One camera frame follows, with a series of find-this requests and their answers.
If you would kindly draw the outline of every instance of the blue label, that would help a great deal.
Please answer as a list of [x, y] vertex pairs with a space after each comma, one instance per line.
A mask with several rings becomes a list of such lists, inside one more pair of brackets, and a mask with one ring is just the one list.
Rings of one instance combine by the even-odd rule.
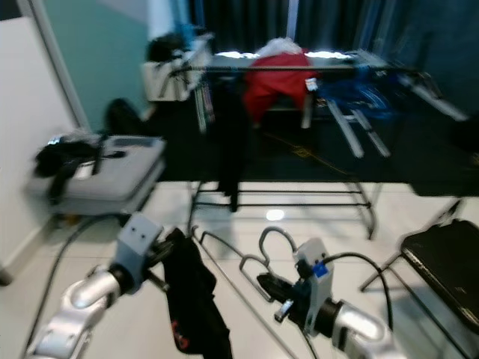
[[321, 262], [313, 267], [313, 272], [318, 278], [321, 278], [323, 275], [328, 274], [328, 269], [326, 268], [326, 265]]

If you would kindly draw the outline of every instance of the black chair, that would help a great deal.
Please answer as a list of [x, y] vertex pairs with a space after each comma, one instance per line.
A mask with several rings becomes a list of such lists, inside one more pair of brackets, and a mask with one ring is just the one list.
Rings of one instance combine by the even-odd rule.
[[[405, 259], [458, 319], [473, 333], [479, 334], [479, 228], [469, 221], [454, 218], [462, 203], [462, 198], [456, 199], [427, 230], [407, 236], [401, 243], [400, 252], [388, 260], [381, 270], [390, 271], [457, 351], [464, 358], [471, 359], [392, 268], [398, 259]], [[361, 291], [364, 292], [377, 278], [376, 274], [367, 279], [360, 287]]]

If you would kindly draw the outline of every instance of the gray suitcase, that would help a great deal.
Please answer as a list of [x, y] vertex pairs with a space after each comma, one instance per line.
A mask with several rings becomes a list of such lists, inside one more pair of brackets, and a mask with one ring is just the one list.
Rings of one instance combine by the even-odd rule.
[[[112, 136], [104, 153], [125, 151], [119, 159], [103, 159], [100, 172], [86, 179], [72, 178], [61, 202], [51, 206], [55, 214], [132, 214], [146, 201], [165, 169], [162, 156], [166, 143], [161, 138]], [[32, 174], [27, 191], [46, 198], [52, 177]]]

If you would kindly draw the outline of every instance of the red garment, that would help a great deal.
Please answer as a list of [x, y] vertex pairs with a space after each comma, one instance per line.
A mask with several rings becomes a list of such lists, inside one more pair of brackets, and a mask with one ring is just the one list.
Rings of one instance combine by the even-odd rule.
[[[280, 54], [258, 58], [252, 66], [310, 66], [305, 54]], [[246, 109], [259, 123], [264, 113], [280, 93], [291, 96], [297, 108], [303, 109], [306, 97], [305, 80], [314, 77], [314, 71], [251, 71], [246, 74], [248, 84], [243, 97]]]

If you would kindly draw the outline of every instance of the white wall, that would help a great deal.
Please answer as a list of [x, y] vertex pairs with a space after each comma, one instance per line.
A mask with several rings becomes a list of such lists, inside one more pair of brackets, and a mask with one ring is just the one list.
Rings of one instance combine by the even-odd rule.
[[0, 22], [0, 270], [22, 256], [49, 219], [24, 192], [34, 156], [74, 121], [29, 18]]

